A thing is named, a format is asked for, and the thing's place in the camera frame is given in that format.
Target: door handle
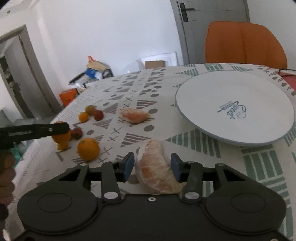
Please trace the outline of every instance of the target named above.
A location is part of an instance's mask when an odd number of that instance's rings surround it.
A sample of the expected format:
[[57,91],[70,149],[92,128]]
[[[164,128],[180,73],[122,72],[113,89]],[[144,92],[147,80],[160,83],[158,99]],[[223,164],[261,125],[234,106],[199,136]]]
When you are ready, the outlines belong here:
[[186,8],[185,3],[180,3],[180,9],[181,9],[183,21],[185,23],[188,22],[187,11],[195,11],[195,9],[194,8]]

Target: plate rim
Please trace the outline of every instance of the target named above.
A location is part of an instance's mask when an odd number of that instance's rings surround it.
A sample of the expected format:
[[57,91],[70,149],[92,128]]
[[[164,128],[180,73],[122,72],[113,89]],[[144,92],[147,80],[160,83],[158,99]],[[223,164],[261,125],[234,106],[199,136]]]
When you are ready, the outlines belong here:
[[[192,79],[192,78],[194,78],[194,77],[198,77],[198,76],[203,75],[203,74],[209,74],[209,73],[212,73],[212,72],[214,72],[214,71],[211,71],[211,72],[205,72],[205,73],[202,73],[202,74],[199,74],[199,75],[196,75],[196,76],[192,76],[191,78],[185,80],[185,81],[182,83],[182,85],[183,85],[185,82],[187,82],[188,80],[190,80],[190,79]],[[286,135],[292,130],[292,128],[293,128],[293,126],[294,126],[294,123],[295,123],[295,109],[294,109],[294,106],[293,106],[292,102],[290,101],[289,97],[286,95],[286,93],[283,92],[283,93],[287,96],[287,98],[289,99],[289,101],[291,102],[291,105],[292,105],[292,107],[293,107],[294,121],[293,121],[293,124],[292,124],[291,128],[287,131],[287,133],[284,134],[283,136],[281,136],[280,138],[275,139],[275,140],[273,140],[273,141],[264,142],[264,143],[247,143],[247,142],[232,141],[232,140],[229,140],[229,139],[226,139],[226,138],[223,138],[223,137],[216,136],[216,135],[214,135],[214,134],[212,134],[212,133],[210,133],[210,132],[208,132],[208,131],[206,131],[206,130],[200,128],[200,127],[197,126],[196,124],[194,124],[191,120],[189,120],[189,119],[188,119],[188,118],[182,113],[182,111],[180,110],[180,108],[179,108],[179,106],[178,106],[178,104],[177,104],[177,93],[178,93],[178,91],[179,91],[179,89],[180,89],[181,86],[178,87],[178,89],[177,89],[177,91],[176,91],[176,93],[175,93],[175,104],[176,104],[176,107],[177,107],[179,113],[182,115],[182,117],[183,117],[185,120],[187,120],[188,122],[190,122],[193,126],[197,127],[197,129],[199,129],[200,131],[202,131],[202,132],[205,133],[206,135],[208,135],[208,136],[210,136],[210,137],[212,137],[212,138],[215,138],[216,140],[219,140],[219,141],[222,141],[222,142],[225,142],[225,143],[228,143],[228,144],[232,144],[232,145],[239,145],[239,146],[248,146],[248,147],[253,147],[253,146],[265,146],[265,145],[269,145],[269,144],[271,144],[271,143],[274,143],[274,142],[276,142],[276,141],[282,139],[284,136],[286,136]]]

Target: table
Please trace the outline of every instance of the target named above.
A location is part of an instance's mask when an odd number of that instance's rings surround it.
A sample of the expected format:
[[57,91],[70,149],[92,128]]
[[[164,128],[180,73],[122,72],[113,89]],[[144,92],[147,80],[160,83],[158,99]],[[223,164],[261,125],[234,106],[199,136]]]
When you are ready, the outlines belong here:
[[[261,147],[239,147],[217,141],[184,120],[175,105],[175,93],[187,79],[211,71],[244,71],[268,79],[286,93],[294,108],[296,92],[273,69],[249,64],[193,64],[143,70],[96,82],[72,101],[54,120],[62,120],[71,127],[81,127],[84,137],[100,143],[99,157],[90,167],[99,167],[111,160],[122,160],[128,152],[137,152],[143,141],[158,139],[164,157],[170,160],[177,153],[183,160],[194,160],[205,167],[225,163],[254,180],[278,192],[287,204],[287,214],[280,232],[293,240],[293,220],[296,218],[296,123],[283,139]],[[85,106],[95,105],[105,112],[101,121],[91,118],[80,123],[78,114]],[[150,118],[140,124],[130,124],[119,117],[118,111],[132,107],[147,111]],[[9,206],[6,229],[14,239],[23,231],[17,216],[18,200],[29,190],[84,161],[76,153],[79,141],[58,151],[51,137],[35,140],[16,167],[14,201]],[[119,183],[122,193],[143,194],[133,170],[127,183]],[[213,192],[213,184],[204,182],[203,196]],[[101,195],[100,183],[93,182],[91,191]]]

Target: tablecloth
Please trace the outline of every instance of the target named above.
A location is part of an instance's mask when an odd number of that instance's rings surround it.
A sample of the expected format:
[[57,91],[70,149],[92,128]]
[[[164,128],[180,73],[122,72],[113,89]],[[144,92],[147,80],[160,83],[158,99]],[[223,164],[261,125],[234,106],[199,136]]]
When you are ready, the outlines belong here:
[[[277,85],[295,107],[294,90],[277,73],[266,66],[249,64],[193,64],[143,70],[97,81],[72,101],[53,121],[62,120],[80,127],[84,137],[100,144],[99,157],[90,167],[99,167],[111,160],[122,160],[148,139],[161,141],[164,157],[169,162],[171,153],[183,160],[200,162],[205,167],[225,163],[279,193],[287,205],[287,214],[280,232],[293,240],[293,220],[296,215],[296,124],[281,140],[261,147],[239,147],[217,141],[182,118],[175,104],[175,93],[189,78],[212,71],[242,71],[261,76]],[[91,118],[80,123],[78,115],[85,106],[95,105],[103,110],[101,121]],[[119,117],[119,109],[137,108],[150,113],[144,123],[130,124]],[[84,161],[76,153],[79,141],[70,141],[66,150],[58,151],[51,137],[35,140],[16,167],[14,201],[6,229],[11,238],[19,236],[23,227],[16,206],[26,192]],[[146,193],[139,184],[135,171],[127,183],[119,183],[122,193]],[[203,196],[213,192],[211,182],[204,182]],[[91,191],[101,195],[100,182],[93,182]]]

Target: chair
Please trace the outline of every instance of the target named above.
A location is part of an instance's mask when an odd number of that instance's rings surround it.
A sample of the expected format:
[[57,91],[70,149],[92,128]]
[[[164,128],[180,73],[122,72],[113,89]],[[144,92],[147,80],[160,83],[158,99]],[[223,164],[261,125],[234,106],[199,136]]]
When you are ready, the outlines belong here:
[[259,64],[287,68],[286,54],[275,36],[253,23],[212,22],[205,44],[206,63]]

